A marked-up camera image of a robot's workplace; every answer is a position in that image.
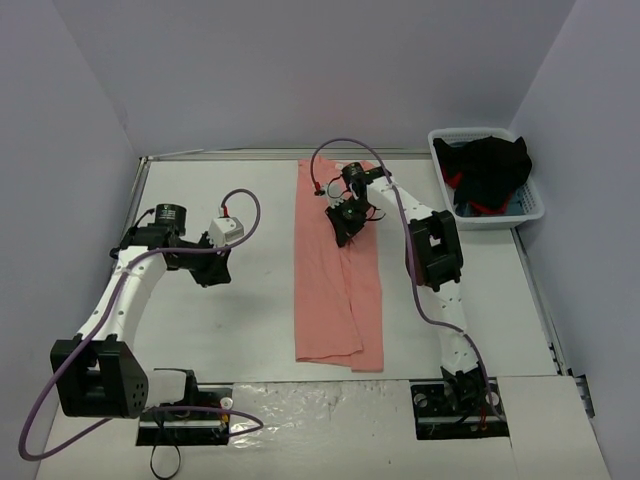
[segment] pink pants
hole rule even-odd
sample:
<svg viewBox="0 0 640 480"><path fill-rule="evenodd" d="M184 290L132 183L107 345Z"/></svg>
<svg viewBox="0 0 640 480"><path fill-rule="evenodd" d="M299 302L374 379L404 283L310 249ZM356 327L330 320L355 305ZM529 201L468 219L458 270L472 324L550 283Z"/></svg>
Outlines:
<svg viewBox="0 0 640 480"><path fill-rule="evenodd" d="M316 158L320 184L340 175L337 163ZM371 168L366 162L363 166ZM313 192L309 160L300 160L294 262L296 360L381 372L382 290L375 223L368 223L338 248L324 213L326 197Z"/></svg>

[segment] red cloth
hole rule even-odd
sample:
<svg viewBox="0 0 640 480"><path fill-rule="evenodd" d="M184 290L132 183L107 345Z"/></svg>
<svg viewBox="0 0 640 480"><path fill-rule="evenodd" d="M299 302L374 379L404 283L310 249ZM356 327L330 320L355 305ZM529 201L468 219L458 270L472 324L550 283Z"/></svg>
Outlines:
<svg viewBox="0 0 640 480"><path fill-rule="evenodd" d="M316 158L318 181L325 184L338 176L336 166ZM296 360L381 372L382 288L375 223L338 248L324 213L326 197L313 193L309 160L300 160L294 233Z"/></svg>

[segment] robotic arm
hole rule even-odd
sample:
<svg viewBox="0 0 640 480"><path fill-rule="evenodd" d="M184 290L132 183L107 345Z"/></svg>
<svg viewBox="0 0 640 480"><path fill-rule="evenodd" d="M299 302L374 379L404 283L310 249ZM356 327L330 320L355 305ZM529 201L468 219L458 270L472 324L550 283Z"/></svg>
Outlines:
<svg viewBox="0 0 640 480"><path fill-rule="evenodd" d="M128 271L136 257L157 248L211 249L228 245L244 236L237 218L221 212L198 243L181 238L185 234L186 209L172 204L155 208L152 223L131 227L120 245L111 251L117 264L107 288L89 320L71 340L58 340L51 350L54 372L78 344L97 326L105 311L109 316L87 347L57 382L60 403L67 416L137 418L150 407L186 399L197 382L191 372L154 370L145 372L134 357L138 324L153 288L167 270L188 270L199 285L229 283L230 250L211 255L163 253L150 255ZM126 272L126 280L115 304L109 300Z"/></svg>
<svg viewBox="0 0 640 480"><path fill-rule="evenodd" d="M325 213L333 225L339 247L362 230L372 208L402 221L397 197L382 167L365 171L359 163L351 163L342 169L341 178L351 193L349 198L340 195L343 189L335 183L318 190L328 198ZM418 288L418 295L424 298L423 304L428 306L428 316L436 325L440 339L447 397L456 410L466 410L483 395L487 386L477 355L464 337L467 322L460 295L463 260L455 220L450 212L435 212L406 190L395 187L412 240L412 250L407 251L406 256L413 256L417 284L422 287Z"/></svg>

